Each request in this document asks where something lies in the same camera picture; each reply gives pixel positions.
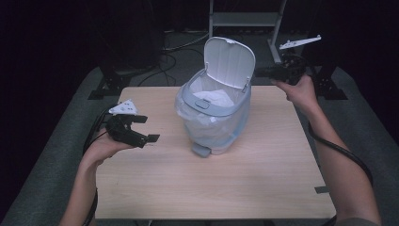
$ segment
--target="wire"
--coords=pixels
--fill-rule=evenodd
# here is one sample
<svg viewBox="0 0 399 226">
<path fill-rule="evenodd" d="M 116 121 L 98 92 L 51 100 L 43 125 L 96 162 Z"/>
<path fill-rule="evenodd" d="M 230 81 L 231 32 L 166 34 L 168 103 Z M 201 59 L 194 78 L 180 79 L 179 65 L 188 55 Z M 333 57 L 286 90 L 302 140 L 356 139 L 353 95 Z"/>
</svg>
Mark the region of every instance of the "wire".
<svg viewBox="0 0 399 226">
<path fill-rule="evenodd" d="M 90 210 L 88 212 L 88 217 L 86 218 L 85 222 L 83 223 L 83 226 L 90 225 L 90 222 L 93 220 L 94 214 L 96 213 L 98 202 L 99 202 L 99 195 L 98 195 L 98 192 L 96 189 L 96 194 L 94 195 L 93 204 L 90 207 Z"/>
<path fill-rule="evenodd" d="M 322 226 L 333 226 L 336 221 L 337 221 L 337 216 L 334 216 L 331 219 L 329 219 L 326 223 L 324 223 Z"/>
<path fill-rule="evenodd" d="M 348 157 L 350 160 L 352 160 L 353 162 L 355 162 L 356 164 L 358 164 L 361 169 L 366 173 L 367 177 L 369 178 L 370 184 L 373 185 L 374 180 L 373 180 L 373 175 L 370 172 L 370 170 L 367 168 L 366 164 L 364 164 L 357 156 L 355 156 L 353 153 L 349 152 L 348 150 L 346 150 L 345 148 L 332 143 L 328 140 L 325 140 L 321 137 L 318 137 L 314 132 L 313 129 L 311 128 L 311 124 L 309 123 L 309 134 L 311 135 L 311 137 L 313 137 L 315 140 L 327 145 L 329 148 L 334 149 L 335 151 L 342 153 L 343 155 L 345 155 L 346 157 Z"/>
<path fill-rule="evenodd" d="M 167 78 L 167 83 L 168 83 L 168 78 L 170 77 L 170 78 L 172 78 L 172 79 L 175 81 L 175 84 L 176 84 L 176 79 L 175 79 L 174 77 L 172 77 L 172 76 L 170 76 L 170 75 L 168 75 L 168 74 L 166 73 L 166 71 L 172 69 L 172 68 L 176 65 L 176 61 L 177 61 L 177 60 L 176 60 L 176 57 L 174 57 L 174 56 L 172 56 L 172 55 L 168 55 L 168 54 L 165 54 L 165 56 L 171 57 L 171 58 L 173 59 L 172 65 L 169 66 L 169 67 L 166 68 L 166 69 L 162 69 L 161 66 L 158 65 L 160 72 L 156 72 L 156 73 L 152 73 L 152 74 L 150 74 L 150 75 L 147 75 L 147 77 L 145 77 L 143 80 L 141 80 L 141 82 L 138 83 L 138 85 L 137 85 L 138 87 L 140 87 L 145 81 L 147 81 L 148 79 L 152 78 L 153 76 L 155 76 L 155 75 L 157 75 L 157 74 L 159 74 L 159 73 L 163 73 L 163 74 L 165 75 L 165 77 Z"/>
<path fill-rule="evenodd" d="M 237 8 L 237 6 L 238 6 L 238 4 L 239 4 L 240 2 L 241 2 L 241 0 L 237 0 L 237 1 L 235 2 L 235 5 L 234 5 L 234 7 L 232 7 L 231 12 L 235 11 L 235 8 Z"/>
<path fill-rule="evenodd" d="M 194 51 L 194 52 L 198 53 L 203 58 L 203 53 L 198 51 L 198 50 L 196 50 L 196 49 L 183 49 L 182 48 L 182 49 L 177 49 L 177 50 L 171 50 L 171 51 L 168 51 L 168 52 L 171 54 L 171 53 L 175 53 L 175 52 L 183 51 L 183 50 Z"/>
<path fill-rule="evenodd" d="M 195 43 L 199 42 L 200 40 L 203 40 L 203 39 L 207 38 L 208 36 L 209 36 L 209 33 L 206 33 L 204 36 L 201 36 L 201 37 L 199 37 L 199 38 L 196 39 L 196 40 L 192 40 L 192 41 L 190 41 L 190 42 L 188 42 L 188 43 L 186 43 L 186 44 L 179 45 L 179 46 L 176 46 L 176 47 L 166 48 L 165 51 L 173 51 L 173 50 L 177 50 L 177 49 L 184 48 L 184 47 L 186 47 L 186 46 L 195 44 Z"/>
<path fill-rule="evenodd" d="M 83 154 L 85 154 L 86 150 L 88 149 L 88 147 L 90 147 L 91 143 L 92 143 L 92 138 L 94 136 L 94 133 L 96 131 L 100 130 L 100 126 L 101 124 L 103 124 L 104 122 L 104 117 L 107 114 L 108 110 L 112 107 L 116 106 L 115 104 L 105 108 L 99 116 L 97 116 L 97 118 L 94 120 L 94 123 L 91 125 L 90 131 L 88 132 L 88 137 L 85 140 L 85 144 L 83 145 Z"/>
<path fill-rule="evenodd" d="M 105 132 L 103 132 L 102 134 L 98 135 L 96 138 L 94 138 L 94 139 L 90 142 L 90 145 L 93 144 L 94 141 L 96 141 L 98 138 L 102 137 L 102 136 L 105 135 L 106 133 L 108 133 L 108 132 L 105 131 Z"/>
</svg>

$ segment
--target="dark background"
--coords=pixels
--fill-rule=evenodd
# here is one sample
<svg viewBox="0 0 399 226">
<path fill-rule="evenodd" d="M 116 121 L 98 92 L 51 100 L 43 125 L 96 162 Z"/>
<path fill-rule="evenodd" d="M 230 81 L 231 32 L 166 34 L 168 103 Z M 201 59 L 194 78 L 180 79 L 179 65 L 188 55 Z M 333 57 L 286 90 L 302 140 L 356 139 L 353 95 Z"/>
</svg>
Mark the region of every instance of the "dark background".
<svg viewBox="0 0 399 226">
<path fill-rule="evenodd" d="M 208 0 L 152 0 L 151 11 L 141 6 L 148 4 L 147 0 L 115 2 L 133 2 L 128 9 L 137 21 L 134 24 L 146 23 L 141 26 L 144 30 L 208 27 Z M 225 5 L 225 0 L 220 0 L 216 1 L 215 8 L 237 11 L 279 8 L 276 0 L 265 1 L 263 6 L 258 2 L 237 1 L 236 7 L 231 8 L 234 1 Z M 120 42 L 123 32 L 120 33 L 118 27 L 121 26 L 111 23 L 118 15 L 111 10 L 115 8 L 105 0 L 86 3 L 93 12 L 101 9 L 101 13 L 96 14 L 100 20 L 96 25 L 110 27 L 100 27 L 104 28 L 102 32 L 115 33 L 109 43 L 119 46 L 122 56 L 135 60 Z M 95 3 L 100 7 L 93 8 Z M 87 4 L 82 1 L 3 0 L 0 4 L 2 219 L 80 83 L 98 66 L 92 54 L 95 51 L 89 45 L 93 37 L 98 36 Z M 304 56 L 314 65 L 324 65 L 330 70 L 340 66 L 347 71 L 399 142 L 397 11 L 399 3 L 394 0 L 292 0 L 288 1 L 281 32 L 310 31 L 311 37 L 322 35 L 323 41 L 307 46 Z M 150 35 L 149 29 L 138 36 L 142 29 L 135 28 L 126 30 L 132 32 L 133 37 L 136 34 L 134 43 Z M 139 51 L 145 54 L 145 48 Z"/>
</svg>

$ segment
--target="gray carpet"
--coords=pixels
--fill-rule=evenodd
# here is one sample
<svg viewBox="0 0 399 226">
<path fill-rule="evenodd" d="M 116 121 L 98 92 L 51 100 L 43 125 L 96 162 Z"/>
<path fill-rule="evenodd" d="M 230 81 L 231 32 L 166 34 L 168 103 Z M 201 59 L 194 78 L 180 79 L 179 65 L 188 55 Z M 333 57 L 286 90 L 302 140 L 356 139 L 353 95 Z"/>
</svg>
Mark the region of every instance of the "gray carpet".
<svg viewBox="0 0 399 226">
<path fill-rule="evenodd" d="M 177 46 L 193 40 L 196 34 L 169 34 L 167 47 Z M 257 57 L 256 67 L 271 64 L 271 55 L 266 46 L 266 35 L 230 37 L 248 45 Z M 281 36 L 279 43 L 295 37 Z M 188 48 L 203 52 L 203 41 Z M 176 58 L 175 66 L 168 70 L 166 78 L 163 73 L 151 76 L 142 86 L 180 86 L 196 71 L 203 67 L 203 57 L 193 50 L 170 53 Z M 171 56 L 163 56 L 161 67 L 166 69 L 173 65 Z M 131 86 L 137 86 L 151 75 L 146 73 L 136 76 Z M 66 207 L 74 174 L 82 154 L 82 147 L 89 127 L 95 117 L 105 107 L 114 104 L 118 97 L 105 97 L 103 100 L 88 100 L 92 90 L 97 88 L 102 74 L 98 68 L 93 69 L 76 91 L 58 126 L 48 140 L 38 162 L 32 169 L 19 196 L 9 209 L 1 225 L 57 225 Z M 370 168 L 375 178 L 375 195 L 384 225 L 399 225 L 399 148 L 378 120 L 373 110 L 363 99 L 349 74 L 337 69 L 333 80 L 344 91 L 348 100 L 326 101 L 320 104 L 332 124 L 351 150 Z M 252 84 L 270 85 L 266 78 L 253 78 Z M 311 147 L 307 122 L 298 113 Z M 275 225 L 321 225 L 325 219 L 273 219 Z M 147 221 L 138 221 L 138 225 L 147 225 Z M 263 225 L 261 220 L 217 220 L 208 222 L 211 225 Z M 99 225 L 135 225 L 133 220 L 99 220 Z M 205 225 L 204 221 L 154 221 L 152 225 Z"/>
</svg>

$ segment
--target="table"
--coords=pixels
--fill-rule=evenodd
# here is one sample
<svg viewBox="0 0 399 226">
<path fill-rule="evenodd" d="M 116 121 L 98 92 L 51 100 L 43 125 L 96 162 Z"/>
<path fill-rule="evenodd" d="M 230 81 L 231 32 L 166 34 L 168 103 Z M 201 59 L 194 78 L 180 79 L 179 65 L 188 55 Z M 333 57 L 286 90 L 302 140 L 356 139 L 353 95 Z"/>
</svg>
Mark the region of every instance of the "table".
<svg viewBox="0 0 399 226">
<path fill-rule="evenodd" d="M 324 180 L 293 105 L 276 87 L 252 87 L 247 126 L 227 152 L 201 158 L 190 151 L 174 110 L 178 88 L 126 88 L 148 116 L 133 129 L 160 134 L 143 149 L 124 150 L 99 168 L 96 218 L 331 218 Z"/>
</svg>

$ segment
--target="person's right hand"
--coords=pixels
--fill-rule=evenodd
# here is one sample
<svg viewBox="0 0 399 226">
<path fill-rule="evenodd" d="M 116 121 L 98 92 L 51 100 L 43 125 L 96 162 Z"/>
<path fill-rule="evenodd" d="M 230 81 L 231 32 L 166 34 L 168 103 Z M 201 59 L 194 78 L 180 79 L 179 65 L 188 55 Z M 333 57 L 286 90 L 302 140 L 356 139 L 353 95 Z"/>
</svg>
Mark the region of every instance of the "person's right hand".
<svg viewBox="0 0 399 226">
<path fill-rule="evenodd" d="M 313 82 L 307 74 L 302 75 L 295 86 L 276 80 L 272 80 L 272 84 L 282 89 L 287 94 L 287 100 L 293 102 L 307 116 L 319 107 Z"/>
</svg>

